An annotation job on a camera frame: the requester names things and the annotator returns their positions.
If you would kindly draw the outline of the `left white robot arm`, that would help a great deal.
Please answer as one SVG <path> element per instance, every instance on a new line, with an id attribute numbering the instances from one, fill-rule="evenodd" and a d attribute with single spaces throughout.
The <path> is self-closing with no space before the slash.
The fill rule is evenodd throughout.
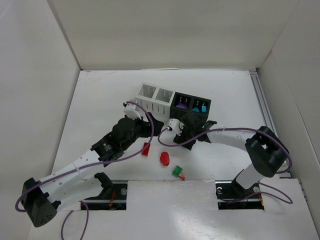
<path id="1" fill-rule="evenodd" d="M 125 151 L 139 138 L 151 140 L 160 134 L 164 123 L 147 113 L 142 117 L 121 118 L 98 142 L 73 163 L 40 180 L 29 178 L 23 183 L 22 205 L 34 227 L 50 222 L 65 207 L 94 196 L 108 196 L 113 182 L 104 173 L 111 163 L 126 160 Z"/>

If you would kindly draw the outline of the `blue rectangular lego brick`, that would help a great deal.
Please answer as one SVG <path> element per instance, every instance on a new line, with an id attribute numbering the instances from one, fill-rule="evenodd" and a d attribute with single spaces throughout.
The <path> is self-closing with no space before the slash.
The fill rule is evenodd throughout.
<path id="1" fill-rule="evenodd" d="M 201 106 L 201 112 L 206 113 L 207 112 L 207 107 L 205 105 Z"/>

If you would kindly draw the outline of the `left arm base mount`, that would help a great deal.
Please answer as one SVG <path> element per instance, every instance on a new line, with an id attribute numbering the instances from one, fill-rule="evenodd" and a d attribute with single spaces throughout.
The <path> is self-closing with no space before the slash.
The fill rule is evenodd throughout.
<path id="1" fill-rule="evenodd" d="M 112 181 L 104 173 L 96 173 L 95 180 L 101 190 L 98 195 L 86 198 L 84 202 L 89 210 L 124 211 L 127 209 L 128 181 Z"/>

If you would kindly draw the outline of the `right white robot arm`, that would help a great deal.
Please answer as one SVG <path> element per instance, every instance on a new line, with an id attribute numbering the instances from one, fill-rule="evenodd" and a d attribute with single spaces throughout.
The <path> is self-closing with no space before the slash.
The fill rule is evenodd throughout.
<path id="1" fill-rule="evenodd" d="M 176 133 L 173 142 L 191 150 L 196 141 L 222 144 L 247 152 L 251 164 L 232 180 L 230 188 L 237 194 L 251 189 L 263 178 L 272 178 L 289 159 L 289 151 L 267 126 L 218 127 L 212 120 L 202 120 L 194 113 L 181 119 L 171 118 L 169 128 Z"/>

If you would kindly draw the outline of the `purple oval lego piece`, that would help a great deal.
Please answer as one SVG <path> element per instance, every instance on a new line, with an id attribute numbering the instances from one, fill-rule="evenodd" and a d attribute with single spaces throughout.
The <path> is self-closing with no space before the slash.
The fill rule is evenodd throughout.
<path id="1" fill-rule="evenodd" d="M 187 104 L 184 104 L 184 103 L 178 103 L 176 105 L 177 108 L 180 108 L 180 109 L 185 109 L 187 110 L 188 109 L 188 105 Z"/>

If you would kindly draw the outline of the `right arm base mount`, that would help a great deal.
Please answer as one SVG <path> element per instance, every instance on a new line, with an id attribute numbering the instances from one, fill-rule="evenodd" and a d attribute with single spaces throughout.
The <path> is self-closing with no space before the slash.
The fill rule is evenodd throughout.
<path id="1" fill-rule="evenodd" d="M 230 180 L 215 182 L 217 206 L 219 210 L 264 210 L 261 195 L 253 195 L 259 192 L 260 187 L 255 183 L 249 189 L 242 189 Z"/>

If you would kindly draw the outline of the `green square lego brick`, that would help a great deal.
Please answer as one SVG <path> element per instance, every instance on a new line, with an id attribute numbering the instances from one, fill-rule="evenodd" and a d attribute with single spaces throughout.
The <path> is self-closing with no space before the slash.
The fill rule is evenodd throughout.
<path id="1" fill-rule="evenodd" d="M 182 173 L 183 169 L 179 167 L 178 165 L 173 169 L 172 175 L 175 177 L 179 177 L 179 175 Z"/>

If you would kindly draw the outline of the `teal round lego piece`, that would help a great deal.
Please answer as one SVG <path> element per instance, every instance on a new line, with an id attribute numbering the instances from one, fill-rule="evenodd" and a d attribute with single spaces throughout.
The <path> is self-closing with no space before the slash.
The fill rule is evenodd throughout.
<path id="1" fill-rule="evenodd" d="M 193 112 L 197 112 L 197 113 L 200 112 L 200 110 L 199 110 L 197 107 L 194 107 L 194 108 L 192 109 L 192 111 L 193 111 Z"/>

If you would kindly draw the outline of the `red rectangular lego brick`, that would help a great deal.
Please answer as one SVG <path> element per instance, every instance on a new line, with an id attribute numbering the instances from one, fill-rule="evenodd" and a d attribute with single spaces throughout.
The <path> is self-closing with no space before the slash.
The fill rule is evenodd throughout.
<path id="1" fill-rule="evenodd" d="M 150 151 L 150 144 L 148 142 L 145 142 L 143 145 L 143 149 L 141 152 L 141 155 L 144 157 L 148 157 L 149 156 L 149 151 Z"/>

